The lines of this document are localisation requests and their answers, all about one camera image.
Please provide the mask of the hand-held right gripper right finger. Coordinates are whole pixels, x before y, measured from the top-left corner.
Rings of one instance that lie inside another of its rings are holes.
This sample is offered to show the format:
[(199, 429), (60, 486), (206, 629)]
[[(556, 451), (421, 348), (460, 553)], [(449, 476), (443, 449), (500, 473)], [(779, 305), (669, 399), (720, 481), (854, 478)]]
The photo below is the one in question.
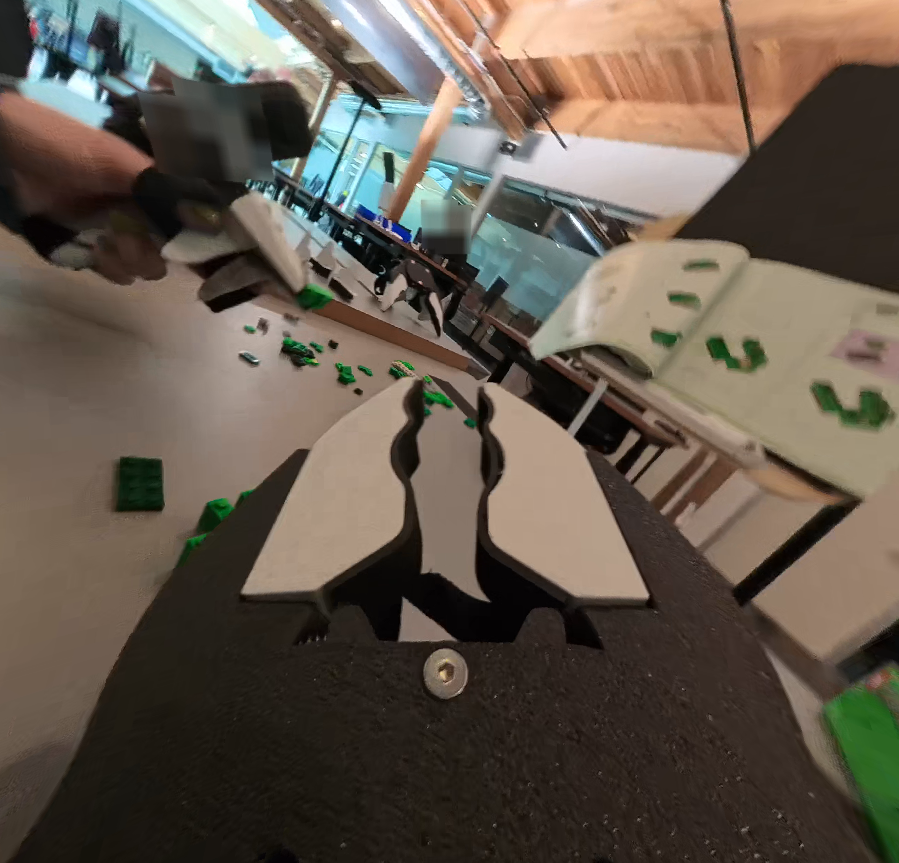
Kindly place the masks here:
[(494, 383), (479, 389), (478, 430), (485, 554), (567, 607), (646, 607), (649, 589), (583, 446)]

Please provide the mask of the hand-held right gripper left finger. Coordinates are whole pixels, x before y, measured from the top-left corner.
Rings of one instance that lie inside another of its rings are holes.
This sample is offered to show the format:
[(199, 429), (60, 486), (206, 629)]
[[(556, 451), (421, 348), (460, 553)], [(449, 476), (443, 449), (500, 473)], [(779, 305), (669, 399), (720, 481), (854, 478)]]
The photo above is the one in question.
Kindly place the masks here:
[(412, 476), (423, 383), (403, 377), (344, 416), (309, 451), (241, 588), (243, 600), (301, 601), (323, 614), (391, 602), (421, 573)]

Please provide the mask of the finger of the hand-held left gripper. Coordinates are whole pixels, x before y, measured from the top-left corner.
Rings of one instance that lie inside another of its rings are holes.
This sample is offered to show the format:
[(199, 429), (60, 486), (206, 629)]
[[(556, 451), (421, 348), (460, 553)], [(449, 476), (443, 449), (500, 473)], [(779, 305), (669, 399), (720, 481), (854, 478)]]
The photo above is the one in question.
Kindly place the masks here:
[(235, 238), (226, 230), (208, 233), (183, 229), (163, 245), (160, 255), (168, 263), (205, 264), (255, 248), (253, 238), (244, 235)]
[(308, 234), (294, 223), (289, 210), (264, 195), (242, 195), (228, 210), (289, 291), (300, 293), (305, 289)]

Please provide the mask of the beige desk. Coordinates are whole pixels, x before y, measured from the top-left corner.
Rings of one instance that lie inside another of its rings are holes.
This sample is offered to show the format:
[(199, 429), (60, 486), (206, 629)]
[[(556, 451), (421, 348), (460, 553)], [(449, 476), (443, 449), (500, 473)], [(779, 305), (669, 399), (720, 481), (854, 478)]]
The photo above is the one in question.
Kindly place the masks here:
[[(243, 317), (2, 252), (2, 858), (874, 861), (723, 579), (601, 457), (648, 610), (463, 646), (240, 598), (303, 462), (230, 412)], [(117, 512), (118, 459), (163, 461)], [(175, 567), (205, 503), (234, 510)]]

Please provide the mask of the scatter of tiny green bricks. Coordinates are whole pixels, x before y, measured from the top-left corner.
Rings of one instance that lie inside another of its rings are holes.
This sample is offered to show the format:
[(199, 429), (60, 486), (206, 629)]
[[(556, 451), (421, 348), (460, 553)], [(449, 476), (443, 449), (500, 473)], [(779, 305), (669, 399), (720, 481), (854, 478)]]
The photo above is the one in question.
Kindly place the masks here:
[(369, 414), (376, 397), (413, 382), (445, 395), (447, 383), (474, 400), (481, 372), (471, 362), (460, 370), (319, 317), (286, 324), (271, 317), (270, 323), (266, 333), (241, 336), (241, 351), (253, 352), (261, 366), (250, 367), (237, 355), (228, 375), (230, 412), (266, 440), (310, 448), (345, 416), (360, 408)]

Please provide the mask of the large green studded brick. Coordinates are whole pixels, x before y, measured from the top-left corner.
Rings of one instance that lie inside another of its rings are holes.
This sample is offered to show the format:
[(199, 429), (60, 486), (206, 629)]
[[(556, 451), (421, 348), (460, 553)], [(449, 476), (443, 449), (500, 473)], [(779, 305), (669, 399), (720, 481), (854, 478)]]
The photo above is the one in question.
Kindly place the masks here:
[(117, 512), (162, 512), (163, 461), (123, 456), (118, 459), (115, 507)]

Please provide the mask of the open instruction booklet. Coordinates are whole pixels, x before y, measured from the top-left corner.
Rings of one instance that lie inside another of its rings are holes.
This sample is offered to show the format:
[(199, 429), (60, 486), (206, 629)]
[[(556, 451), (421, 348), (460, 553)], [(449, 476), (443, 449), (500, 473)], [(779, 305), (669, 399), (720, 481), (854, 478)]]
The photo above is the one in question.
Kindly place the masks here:
[(530, 351), (610, 352), (651, 388), (865, 497), (898, 466), (897, 301), (732, 243), (642, 240), (599, 258)]

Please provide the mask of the black booklet stand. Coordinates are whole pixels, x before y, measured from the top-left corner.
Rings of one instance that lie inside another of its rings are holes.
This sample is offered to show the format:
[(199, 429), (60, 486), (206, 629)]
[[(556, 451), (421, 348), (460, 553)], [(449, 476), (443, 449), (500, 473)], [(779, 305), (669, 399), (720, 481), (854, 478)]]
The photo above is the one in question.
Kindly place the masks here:
[[(677, 239), (732, 243), (753, 258), (897, 293), (897, 94), (897, 67), (839, 66), (691, 215)], [(740, 603), (771, 585), (847, 515), (844, 508), (865, 498), (836, 488), (855, 502), (827, 506), (751, 571), (734, 590)]]

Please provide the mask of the wooden post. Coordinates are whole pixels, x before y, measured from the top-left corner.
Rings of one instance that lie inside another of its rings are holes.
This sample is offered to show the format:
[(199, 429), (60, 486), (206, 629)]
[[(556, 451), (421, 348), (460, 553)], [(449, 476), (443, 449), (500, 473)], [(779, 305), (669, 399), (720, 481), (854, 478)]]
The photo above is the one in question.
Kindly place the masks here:
[(400, 221), (418, 182), (424, 176), (433, 158), (439, 141), (450, 126), (455, 108), (463, 99), (463, 94), (450, 77), (446, 77), (437, 93), (430, 114), (409, 156), (405, 171), (392, 195), (387, 216), (392, 221)]

